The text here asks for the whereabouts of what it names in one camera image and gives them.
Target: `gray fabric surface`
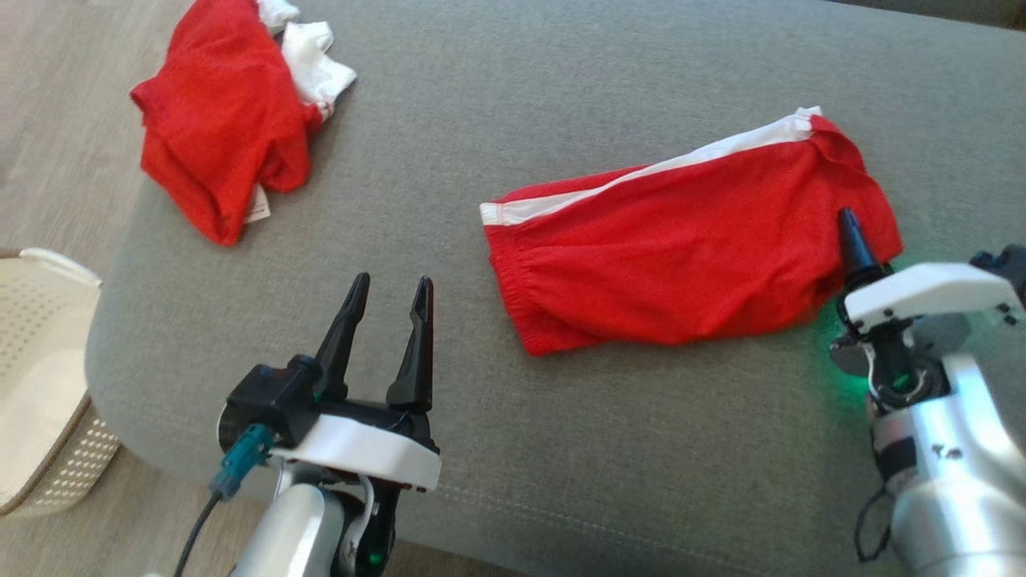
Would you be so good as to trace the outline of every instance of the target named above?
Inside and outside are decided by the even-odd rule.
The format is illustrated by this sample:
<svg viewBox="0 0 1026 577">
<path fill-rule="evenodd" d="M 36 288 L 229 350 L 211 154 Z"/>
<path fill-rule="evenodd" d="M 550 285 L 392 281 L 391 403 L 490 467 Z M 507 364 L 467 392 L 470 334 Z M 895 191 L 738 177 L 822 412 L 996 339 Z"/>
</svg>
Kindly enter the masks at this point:
<svg viewBox="0 0 1026 577">
<path fill-rule="evenodd" d="M 855 562 L 855 515 L 878 479 L 861 399 L 827 364 L 829 315 L 761 338 L 529 358 L 477 204 L 821 105 L 887 192 L 900 262 L 964 260 L 1026 240 L 1026 35 L 800 0 L 299 5 L 331 25 L 330 54 L 359 80 L 314 140 L 308 186 L 272 196 L 237 246 L 143 191 L 86 357 L 129 449 L 205 482 L 224 397 L 254 363 L 315 351 L 362 270 L 348 381 L 383 398 L 430 274 L 442 478 L 402 498 L 401 537 L 532 574 L 896 571 L 890 554 Z M 973 350 L 1022 439 L 1026 341 L 990 331 Z"/>
</svg>

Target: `basket handle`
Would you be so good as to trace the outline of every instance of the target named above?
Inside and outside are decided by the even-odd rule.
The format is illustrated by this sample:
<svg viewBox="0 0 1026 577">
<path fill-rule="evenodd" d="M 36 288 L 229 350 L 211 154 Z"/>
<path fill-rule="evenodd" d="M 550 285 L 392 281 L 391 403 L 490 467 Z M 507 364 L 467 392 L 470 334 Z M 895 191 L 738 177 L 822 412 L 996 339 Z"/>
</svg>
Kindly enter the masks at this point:
<svg viewBox="0 0 1026 577">
<path fill-rule="evenodd" d="M 46 248 L 26 248 L 18 253 L 18 257 L 39 261 L 43 265 L 54 268 L 57 272 L 67 274 L 76 280 L 93 286 L 100 286 L 100 276 L 96 273 L 53 251 L 47 251 Z"/>
</svg>

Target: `folded red shorts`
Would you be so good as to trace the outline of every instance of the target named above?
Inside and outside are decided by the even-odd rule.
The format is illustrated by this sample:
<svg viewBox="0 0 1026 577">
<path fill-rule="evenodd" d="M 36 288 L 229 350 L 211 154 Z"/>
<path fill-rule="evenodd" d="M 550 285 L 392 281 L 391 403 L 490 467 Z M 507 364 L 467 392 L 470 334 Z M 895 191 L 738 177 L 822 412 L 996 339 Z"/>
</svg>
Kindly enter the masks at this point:
<svg viewBox="0 0 1026 577">
<path fill-rule="evenodd" d="M 321 114 L 300 102 L 253 0 L 197 0 L 131 98 L 146 124 L 143 169 L 219 244 L 238 240 L 253 185 L 288 192 L 310 175 Z"/>
<path fill-rule="evenodd" d="M 810 322 L 841 286 L 837 211 L 881 259 L 901 237 L 858 148 L 820 109 L 658 164 L 481 204 L 527 352 L 676 345 Z"/>
</svg>

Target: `white stripe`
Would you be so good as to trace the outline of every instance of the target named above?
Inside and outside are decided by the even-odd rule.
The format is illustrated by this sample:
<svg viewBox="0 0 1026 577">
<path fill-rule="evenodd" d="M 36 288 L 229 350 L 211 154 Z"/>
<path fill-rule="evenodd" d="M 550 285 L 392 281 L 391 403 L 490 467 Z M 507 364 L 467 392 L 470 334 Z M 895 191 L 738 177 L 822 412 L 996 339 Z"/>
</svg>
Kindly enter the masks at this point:
<svg viewBox="0 0 1026 577">
<path fill-rule="evenodd" d="M 564 192 L 541 198 L 525 198 L 505 203 L 484 202 L 480 206 L 481 222 L 484 223 L 484 226 L 518 225 L 530 219 L 558 213 L 575 202 L 590 198 L 596 194 L 601 194 L 621 183 L 633 181 L 634 179 L 700 162 L 708 162 L 744 150 L 774 144 L 803 141 L 808 139 L 813 133 L 811 121 L 813 115 L 822 116 L 823 111 L 818 106 L 799 108 L 794 114 L 785 116 L 772 124 L 766 124 L 754 130 L 708 144 L 683 156 L 664 160 L 658 164 L 628 172 L 597 188 Z"/>
</svg>

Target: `wooden floor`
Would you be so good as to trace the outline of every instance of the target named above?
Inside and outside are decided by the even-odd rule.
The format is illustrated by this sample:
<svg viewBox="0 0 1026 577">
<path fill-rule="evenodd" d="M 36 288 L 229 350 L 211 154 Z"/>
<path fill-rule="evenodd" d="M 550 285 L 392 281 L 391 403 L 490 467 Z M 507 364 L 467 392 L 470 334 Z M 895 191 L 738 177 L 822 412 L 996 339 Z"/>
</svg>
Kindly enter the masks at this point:
<svg viewBox="0 0 1026 577">
<path fill-rule="evenodd" d="M 3 49 L 0 247 L 42 246 L 103 276 L 143 175 L 143 130 L 128 90 L 163 60 L 190 0 L 8 0 Z M 121 450 L 76 507 L 0 521 L 0 575 L 170 575 L 203 488 Z M 219 505 L 188 575 L 227 575 L 264 505 Z M 400 544 L 387 575 L 510 576 L 448 553 Z"/>
</svg>

